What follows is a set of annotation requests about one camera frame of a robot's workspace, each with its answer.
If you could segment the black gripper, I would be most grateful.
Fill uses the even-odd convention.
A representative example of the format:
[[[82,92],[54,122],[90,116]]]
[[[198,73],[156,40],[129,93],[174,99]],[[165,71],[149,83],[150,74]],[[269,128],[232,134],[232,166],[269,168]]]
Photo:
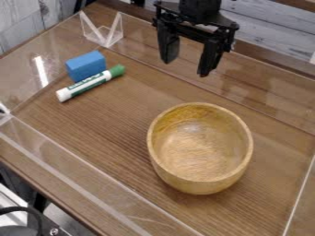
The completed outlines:
[[[173,23],[189,23],[192,26],[213,26],[214,34],[222,37],[222,49],[229,51],[233,44],[238,24],[220,13],[221,0],[180,0],[177,3],[156,0],[156,19],[166,19]],[[157,42],[161,60],[169,64],[178,56],[180,37],[176,30],[162,21],[157,22]],[[209,39],[204,42],[196,73],[205,77],[217,67],[222,55],[221,43]]]

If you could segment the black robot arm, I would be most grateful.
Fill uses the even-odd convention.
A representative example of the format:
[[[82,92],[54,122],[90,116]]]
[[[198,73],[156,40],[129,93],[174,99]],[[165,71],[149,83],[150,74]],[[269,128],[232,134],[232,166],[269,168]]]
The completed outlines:
[[[157,32],[160,58],[169,64],[180,53],[180,37],[202,44],[196,73],[205,77],[222,53],[232,50],[238,24],[220,14],[221,0],[156,0],[152,26]]]

